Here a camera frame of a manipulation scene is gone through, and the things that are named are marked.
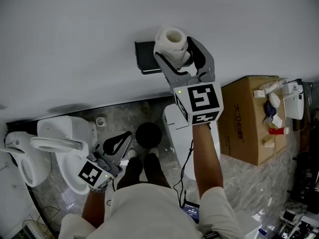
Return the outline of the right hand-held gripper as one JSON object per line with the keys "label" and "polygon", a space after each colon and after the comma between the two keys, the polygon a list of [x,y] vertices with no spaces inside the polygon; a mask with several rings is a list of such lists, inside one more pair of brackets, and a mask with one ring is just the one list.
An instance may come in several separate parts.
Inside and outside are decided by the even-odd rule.
{"label": "right hand-held gripper", "polygon": [[174,94],[175,103],[189,125],[217,120],[223,112],[221,87],[215,81],[214,59],[203,44],[187,37],[197,75],[177,71],[160,53],[154,57]]}

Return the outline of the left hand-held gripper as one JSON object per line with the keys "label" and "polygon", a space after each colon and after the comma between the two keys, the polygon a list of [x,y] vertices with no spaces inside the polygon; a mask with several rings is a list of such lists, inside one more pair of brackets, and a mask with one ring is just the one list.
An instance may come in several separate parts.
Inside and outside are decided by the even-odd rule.
{"label": "left hand-held gripper", "polygon": [[122,168],[117,166],[125,156],[132,140],[130,131],[109,133],[103,143],[103,153],[91,148],[89,155],[82,160],[82,169],[78,177],[88,184],[90,189],[106,189]]}

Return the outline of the white toilet paper roll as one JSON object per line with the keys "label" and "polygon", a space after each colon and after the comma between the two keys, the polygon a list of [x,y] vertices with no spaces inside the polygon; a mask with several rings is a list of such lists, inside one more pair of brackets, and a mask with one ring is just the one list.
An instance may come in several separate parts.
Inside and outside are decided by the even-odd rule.
{"label": "white toilet paper roll", "polygon": [[175,68],[182,67],[190,58],[187,36],[178,28],[162,26],[155,37],[154,54],[163,55]]}

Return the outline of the person's left forearm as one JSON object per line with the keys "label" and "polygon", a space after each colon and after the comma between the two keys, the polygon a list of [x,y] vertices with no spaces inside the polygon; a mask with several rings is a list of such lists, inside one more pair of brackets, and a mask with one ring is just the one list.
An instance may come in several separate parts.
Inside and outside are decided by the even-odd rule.
{"label": "person's left forearm", "polygon": [[105,192],[97,193],[90,191],[82,213],[82,218],[93,227],[98,228],[105,217]]}

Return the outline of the person's right forearm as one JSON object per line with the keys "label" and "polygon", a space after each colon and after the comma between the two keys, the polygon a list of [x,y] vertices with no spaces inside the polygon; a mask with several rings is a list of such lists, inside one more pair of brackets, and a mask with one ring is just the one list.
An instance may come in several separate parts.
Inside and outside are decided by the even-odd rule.
{"label": "person's right forearm", "polygon": [[209,126],[193,125],[192,134],[194,174],[202,197],[211,188],[222,188],[223,176]]}

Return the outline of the white toilet with raised lid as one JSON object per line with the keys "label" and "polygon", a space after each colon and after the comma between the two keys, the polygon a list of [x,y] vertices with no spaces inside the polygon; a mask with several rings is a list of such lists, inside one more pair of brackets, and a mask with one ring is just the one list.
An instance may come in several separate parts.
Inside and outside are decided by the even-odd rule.
{"label": "white toilet with raised lid", "polygon": [[97,142],[97,127],[93,122],[79,117],[60,116],[37,122],[37,136],[30,140],[31,146],[55,153],[63,179],[77,194],[85,195],[89,186],[78,173],[82,161]]}

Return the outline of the white toilet with closed lid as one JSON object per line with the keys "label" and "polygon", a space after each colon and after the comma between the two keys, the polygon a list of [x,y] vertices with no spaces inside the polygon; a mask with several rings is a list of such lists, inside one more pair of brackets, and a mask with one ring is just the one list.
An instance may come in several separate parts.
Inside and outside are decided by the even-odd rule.
{"label": "white toilet with closed lid", "polygon": [[192,142],[192,127],[188,125],[176,104],[166,106],[162,118],[174,153],[181,167],[185,167],[184,174],[195,180],[193,157],[188,155]]}

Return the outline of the white egg-shaped toilet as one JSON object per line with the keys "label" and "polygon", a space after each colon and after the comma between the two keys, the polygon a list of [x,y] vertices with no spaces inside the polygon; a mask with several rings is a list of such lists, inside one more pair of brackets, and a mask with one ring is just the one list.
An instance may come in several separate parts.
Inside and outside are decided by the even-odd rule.
{"label": "white egg-shaped toilet", "polygon": [[52,167],[50,153],[30,144],[34,137],[24,131],[10,132],[4,139],[4,147],[0,148],[13,156],[23,180],[30,187],[44,182]]}

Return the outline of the white appliance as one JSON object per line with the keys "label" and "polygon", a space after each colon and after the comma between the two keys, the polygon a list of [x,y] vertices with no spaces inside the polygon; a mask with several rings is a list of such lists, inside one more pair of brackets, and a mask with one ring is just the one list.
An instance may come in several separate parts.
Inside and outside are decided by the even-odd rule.
{"label": "white appliance", "polygon": [[285,116],[301,120],[304,116],[304,89],[301,79],[284,83],[282,87]]}

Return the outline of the black waste bin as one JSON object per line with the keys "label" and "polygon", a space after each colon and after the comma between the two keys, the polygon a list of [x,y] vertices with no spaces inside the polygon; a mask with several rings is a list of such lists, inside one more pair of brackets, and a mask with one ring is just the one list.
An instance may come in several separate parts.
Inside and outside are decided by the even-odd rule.
{"label": "black waste bin", "polygon": [[162,139],[162,131],[158,125],[152,122],[141,124],[136,130],[136,141],[145,149],[157,147]]}

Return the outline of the person's dark trousers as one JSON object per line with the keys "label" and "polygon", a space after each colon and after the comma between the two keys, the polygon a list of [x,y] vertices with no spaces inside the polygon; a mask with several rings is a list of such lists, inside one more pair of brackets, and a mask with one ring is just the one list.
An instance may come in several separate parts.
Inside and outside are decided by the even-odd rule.
{"label": "person's dark trousers", "polygon": [[[147,178],[146,182],[140,180],[140,175],[143,170]],[[171,188],[155,153],[147,154],[143,163],[137,157],[132,157],[126,167],[124,176],[117,184],[117,190],[140,183],[149,183]]]}

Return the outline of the person's white shirt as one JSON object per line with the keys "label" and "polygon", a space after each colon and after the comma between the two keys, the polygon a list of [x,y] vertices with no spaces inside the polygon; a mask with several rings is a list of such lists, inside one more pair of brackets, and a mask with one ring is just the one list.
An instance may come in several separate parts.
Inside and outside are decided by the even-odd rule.
{"label": "person's white shirt", "polygon": [[183,211],[174,190],[141,183],[117,190],[110,213],[97,229],[68,214],[59,239],[245,239],[224,189],[214,187],[200,199],[199,223]]}

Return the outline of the brown cardboard box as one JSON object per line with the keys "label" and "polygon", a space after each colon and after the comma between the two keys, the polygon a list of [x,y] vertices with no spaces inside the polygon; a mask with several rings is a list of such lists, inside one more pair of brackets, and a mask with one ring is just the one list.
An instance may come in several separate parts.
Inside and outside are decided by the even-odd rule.
{"label": "brown cardboard box", "polygon": [[[278,76],[247,76],[221,88],[224,110],[218,119],[221,154],[259,166],[285,151],[286,135],[270,135],[272,123],[263,124],[267,98],[253,92]],[[264,140],[273,138],[275,148],[265,148]]]}

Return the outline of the dark purple pouch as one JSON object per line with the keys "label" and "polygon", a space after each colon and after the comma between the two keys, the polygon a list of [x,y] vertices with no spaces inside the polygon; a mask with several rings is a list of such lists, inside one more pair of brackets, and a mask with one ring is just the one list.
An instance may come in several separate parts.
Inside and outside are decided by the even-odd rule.
{"label": "dark purple pouch", "polygon": [[277,113],[276,108],[271,105],[270,101],[264,103],[264,112],[268,118],[272,118]]}

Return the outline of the white oval pouch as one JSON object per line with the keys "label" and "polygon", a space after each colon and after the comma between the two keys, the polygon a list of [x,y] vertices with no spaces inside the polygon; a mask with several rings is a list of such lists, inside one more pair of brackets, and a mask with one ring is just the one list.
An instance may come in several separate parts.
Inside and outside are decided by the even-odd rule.
{"label": "white oval pouch", "polygon": [[281,103],[280,98],[274,92],[269,93],[268,98],[272,107],[276,109],[280,107],[280,103]]}

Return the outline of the dark phone with lit screen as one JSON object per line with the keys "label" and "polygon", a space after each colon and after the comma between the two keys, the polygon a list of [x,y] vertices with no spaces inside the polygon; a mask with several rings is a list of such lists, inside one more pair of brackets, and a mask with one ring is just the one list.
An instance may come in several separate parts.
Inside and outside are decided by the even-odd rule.
{"label": "dark phone with lit screen", "polygon": [[182,209],[187,213],[196,224],[199,223],[199,204],[184,200]]}

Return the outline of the white angular packet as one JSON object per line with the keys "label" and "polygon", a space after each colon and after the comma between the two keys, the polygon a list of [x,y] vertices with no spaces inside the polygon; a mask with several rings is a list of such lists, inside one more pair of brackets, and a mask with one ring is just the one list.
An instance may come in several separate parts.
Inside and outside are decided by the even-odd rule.
{"label": "white angular packet", "polygon": [[272,119],[272,124],[277,128],[281,128],[283,125],[283,121],[277,114],[275,114]]}

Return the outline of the red bottle with white cap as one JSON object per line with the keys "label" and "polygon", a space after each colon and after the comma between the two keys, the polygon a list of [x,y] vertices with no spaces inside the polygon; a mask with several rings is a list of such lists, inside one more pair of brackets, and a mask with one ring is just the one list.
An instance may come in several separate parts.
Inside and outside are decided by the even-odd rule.
{"label": "red bottle with white cap", "polygon": [[289,134],[289,128],[288,127],[282,127],[282,128],[271,128],[269,129],[270,135],[286,135]]}

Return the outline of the white cabinet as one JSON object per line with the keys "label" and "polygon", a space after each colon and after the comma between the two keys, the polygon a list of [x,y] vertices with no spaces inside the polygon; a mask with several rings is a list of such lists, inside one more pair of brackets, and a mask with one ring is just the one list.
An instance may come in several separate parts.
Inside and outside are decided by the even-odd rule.
{"label": "white cabinet", "polygon": [[246,239],[257,239],[261,224],[245,211],[236,213],[236,219]]}

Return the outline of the cluttered dark equipment rack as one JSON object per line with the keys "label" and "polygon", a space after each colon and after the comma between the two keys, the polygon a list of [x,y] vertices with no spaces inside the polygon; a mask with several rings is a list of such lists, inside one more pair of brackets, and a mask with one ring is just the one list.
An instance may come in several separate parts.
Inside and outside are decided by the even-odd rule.
{"label": "cluttered dark equipment rack", "polygon": [[291,205],[280,220],[280,239],[319,239],[319,80],[297,81],[303,88],[294,99],[302,105],[301,119],[293,119],[300,148],[293,156],[294,183],[288,194]]}

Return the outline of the black wall shelf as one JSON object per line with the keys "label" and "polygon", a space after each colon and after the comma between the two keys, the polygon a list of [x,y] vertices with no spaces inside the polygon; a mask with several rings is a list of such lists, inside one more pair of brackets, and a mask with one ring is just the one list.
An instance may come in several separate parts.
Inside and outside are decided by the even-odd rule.
{"label": "black wall shelf", "polygon": [[[135,42],[137,66],[141,70],[142,74],[161,72],[161,68],[154,57],[154,46],[155,41]],[[189,49],[187,49],[187,51],[190,53],[190,58],[182,67],[189,67],[193,63],[191,51],[189,51]]]}

